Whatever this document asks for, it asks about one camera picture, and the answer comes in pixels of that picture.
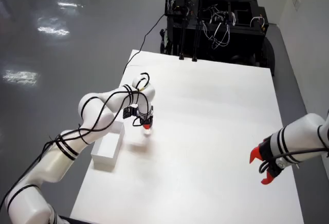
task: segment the glossy floor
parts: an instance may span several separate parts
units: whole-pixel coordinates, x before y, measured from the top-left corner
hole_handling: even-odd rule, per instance
[[[164,1],[0,0],[1,196],[39,154],[48,136],[78,126],[77,107],[84,94],[118,86],[131,50],[140,47],[163,14]],[[163,18],[144,50],[159,51],[159,31],[165,26]],[[275,86],[287,125],[304,115],[305,108],[279,29],[271,27],[268,37],[277,56]],[[83,151],[61,182],[42,186],[47,201],[62,215],[70,215],[90,150]],[[298,188],[322,189],[324,195],[311,199],[314,192],[305,197],[307,193],[298,189],[304,219],[311,220],[313,213],[326,214],[329,186],[320,160],[304,165],[306,171],[295,173]],[[0,222],[10,223],[4,209]]]

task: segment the white robotic arm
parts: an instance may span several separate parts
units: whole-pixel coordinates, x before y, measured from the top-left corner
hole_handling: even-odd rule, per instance
[[[8,194],[5,203],[13,224],[67,223],[43,198],[40,185],[44,181],[60,181],[84,148],[111,132],[111,124],[122,108],[127,107],[124,118],[134,115],[144,128],[150,128],[154,95],[147,73],[135,78],[132,85],[85,95],[78,107],[83,124],[78,129],[63,131],[41,161]],[[130,107],[132,104],[137,104],[137,108]]]
[[[308,114],[265,138],[251,151],[263,161],[260,173],[266,171],[262,184],[271,183],[283,169],[322,153],[329,153],[329,116],[324,121],[317,114]]]

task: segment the red object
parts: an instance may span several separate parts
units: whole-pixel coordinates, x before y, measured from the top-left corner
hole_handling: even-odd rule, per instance
[[[148,130],[151,128],[151,125],[143,125],[143,127]]]
[[[252,163],[252,161],[253,161],[255,158],[258,158],[258,159],[260,159],[261,161],[263,161],[263,158],[262,158],[261,154],[259,153],[259,145],[251,151],[251,153],[250,153],[250,161],[249,161],[249,163]]]
[[[270,175],[268,171],[266,172],[266,177],[266,179],[262,180],[262,184],[270,184],[274,180],[274,178],[272,177],[272,175]]]

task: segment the electrical outlet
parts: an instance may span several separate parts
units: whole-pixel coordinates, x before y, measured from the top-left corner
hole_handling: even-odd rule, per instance
[[[300,7],[300,0],[292,0],[293,1],[293,5],[295,7],[295,10],[298,11],[299,7]]]

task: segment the black cable bundle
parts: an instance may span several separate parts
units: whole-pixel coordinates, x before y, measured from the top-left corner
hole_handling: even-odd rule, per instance
[[[141,50],[142,50],[142,48],[143,48],[143,45],[144,45],[144,43],[145,43],[145,39],[146,39],[147,35],[151,33],[151,31],[152,31],[152,30],[154,29],[154,27],[159,23],[159,21],[162,19],[163,16],[164,16],[164,14],[158,19],[158,21],[155,23],[155,25],[154,25],[154,26],[150,29],[150,31],[144,36],[144,40],[143,40],[143,43],[142,43],[142,45],[141,45],[139,51],[138,51],[137,53],[135,53],[135,54],[131,57],[131,59],[127,62],[126,66],[124,67],[124,70],[123,70],[122,75],[124,74],[124,72],[125,72],[125,70],[126,70],[128,64],[130,63],[130,61],[135,57],[135,55],[137,55],[137,54],[139,54],[139,53],[141,52]],[[146,83],[145,86],[144,86],[144,87],[146,87],[146,86],[148,85],[149,81],[150,81],[150,76],[149,76],[149,74],[146,73],[146,72],[144,72],[144,73],[142,73],[142,74],[147,75],[147,77],[148,77],[147,83]],[[84,141],[83,137],[86,136],[86,135],[88,135],[89,133],[91,133],[91,132],[101,132],[101,131],[103,131],[103,130],[109,128],[109,127],[113,124],[113,122],[115,121],[115,119],[118,117],[120,111],[122,110],[122,106],[123,106],[123,104],[124,104],[126,98],[128,98],[128,97],[131,98],[131,95],[133,95],[133,94],[137,94],[138,97],[139,97],[139,95],[142,95],[142,96],[145,98],[145,100],[146,100],[146,102],[147,102],[147,111],[148,111],[147,113],[149,113],[149,112],[150,112],[150,109],[149,109],[149,102],[148,102],[147,97],[145,96],[144,93],[141,93],[141,92],[139,91],[139,89],[138,89],[138,84],[137,84],[136,88],[137,88],[137,91],[127,90],[127,91],[117,91],[117,92],[112,93],[112,94],[109,96],[109,98],[104,102],[104,105],[103,105],[103,107],[101,108],[101,110],[100,110],[100,112],[99,112],[99,114],[98,114],[98,117],[97,117],[97,119],[96,119],[96,121],[95,121],[95,123],[94,123],[94,125],[93,125],[93,127],[92,127],[91,129],[89,129],[89,128],[80,128],[80,126],[79,126],[79,128],[77,128],[77,129],[71,130],[71,131],[69,131],[69,132],[67,132],[67,133],[65,133],[65,134],[63,134],[63,135],[58,135],[54,140],[50,140],[50,141],[46,142],[45,145],[43,146],[43,149],[42,149],[41,153],[36,157],[36,159],[31,163],[31,165],[30,165],[29,167],[27,167],[27,169],[26,169],[26,170],[23,172],[23,174],[18,178],[18,180],[12,185],[12,187],[6,192],[6,194],[4,195],[4,197],[3,197],[2,201],[1,201],[1,204],[0,204],[0,211],[1,211],[1,209],[2,209],[2,207],[3,207],[3,205],[4,205],[4,203],[5,203],[5,200],[6,200],[7,196],[9,195],[9,193],[15,188],[15,186],[21,181],[21,179],[23,179],[23,178],[26,176],[26,174],[27,174],[27,173],[33,168],[33,166],[34,166],[37,162],[40,162],[40,161],[41,161],[43,155],[48,151],[48,149],[49,149],[54,143],[56,143],[57,145],[58,145],[59,143],[64,144],[64,146],[65,146],[70,152],[72,152],[74,155],[78,155],[78,154],[75,154],[75,153],[77,153],[77,152],[75,152],[71,147],[69,147],[69,145],[68,145],[66,142],[67,142],[67,141],[70,141],[70,140],[75,140],[75,139],[78,139],[78,138],[81,138],[81,139]],[[105,107],[106,107],[106,104],[108,103],[108,101],[110,100],[110,98],[111,98],[112,96],[114,96],[114,95],[116,95],[116,94],[118,94],[118,93],[127,93],[128,95],[123,99],[123,101],[122,101],[122,103],[121,103],[121,105],[120,105],[120,108],[119,108],[118,112],[116,113],[116,115],[114,116],[113,120],[112,120],[112,121],[111,121],[106,127],[103,127],[103,128],[101,128],[101,129],[95,129],[95,127],[96,127],[96,125],[97,125],[97,123],[98,123],[98,121],[99,121],[99,119],[100,119],[100,117],[101,117],[101,115],[102,115],[102,113],[103,113],[103,110],[104,110]],[[79,133],[79,136],[76,136],[76,137],[73,137],[73,138],[67,138],[67,139],[64,139],[64,138],[63,138],[63,137],[65,137],[65,136],[67,136],[67,135],[70,135],[70,134],[72,134],[72,133],[76,133],[76,132]]]

